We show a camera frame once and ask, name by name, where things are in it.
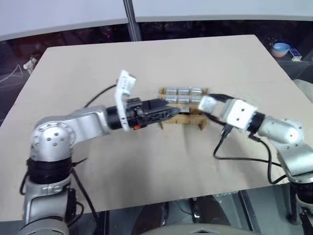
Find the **blue bowl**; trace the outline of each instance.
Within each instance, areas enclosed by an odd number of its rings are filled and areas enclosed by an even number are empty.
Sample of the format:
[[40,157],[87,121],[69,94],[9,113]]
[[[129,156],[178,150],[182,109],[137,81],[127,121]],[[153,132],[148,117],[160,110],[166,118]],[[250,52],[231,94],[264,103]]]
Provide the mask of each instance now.
[[287,53],[290,50],[290,46],[286,43],[275,43],[273,49],[278,53]]

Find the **table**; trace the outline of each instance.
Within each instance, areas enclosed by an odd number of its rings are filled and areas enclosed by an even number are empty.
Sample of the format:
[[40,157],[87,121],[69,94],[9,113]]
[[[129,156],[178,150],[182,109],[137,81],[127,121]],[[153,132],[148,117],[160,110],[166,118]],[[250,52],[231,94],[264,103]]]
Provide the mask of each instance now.
[[[22,216],[18,189],[35,123],[81,108],[121,69],[137,76],[132,97],[155,98],[161,86],[207,87],[248,100],[265,114],[301,120],[313,144],[312,104],[253,35],[51,47],[0,127],[0,221]],[[114,105],[113,91],[98,104]],[[204,131],[180,124],[116,130],[77,146],[73,160],[89,157],[77,173],[98,211],[268,186],[266,164],[213,159],[220,132],[214,123]],[[261,145],[237,131],[220,155],[267,158]],[[273,178],[283,174],[272,171]],[[80,193],[78,200],[86,205]]]
[[0,41],[31,35],[125,24],[122,0],[10,0],[0,3]]
[[137,22],[207,20],[313,21],[311,0],[133,0]]

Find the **beige tabletop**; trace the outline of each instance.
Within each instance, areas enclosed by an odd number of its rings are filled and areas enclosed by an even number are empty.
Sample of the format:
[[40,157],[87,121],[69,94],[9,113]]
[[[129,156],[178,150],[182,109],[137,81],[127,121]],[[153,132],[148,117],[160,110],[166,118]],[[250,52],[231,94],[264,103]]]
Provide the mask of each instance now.
[[[22,217],[18,190],[34,124],[81,108],[114,83],[121,69],[137,76],[133,97],[155,98],[161,86],[207,87],[244,98],[267,115],[302,121],[313,145],[312,104],[253,35],[52,47],[0,128],[1,221]],[[113,94],[94,105],[114,105]],[[204,131],[181,124],[117,130],[80,144],[73,158],[89,157],[77,172],[97,211],[268,186],[264,163],[213,159],[220,132],[214,123]],[[262,145],[236,130],[220,155],[268,157]],[[273,178],[282,174],[273,167]],[[86,205],[80,193],[78,199]]]

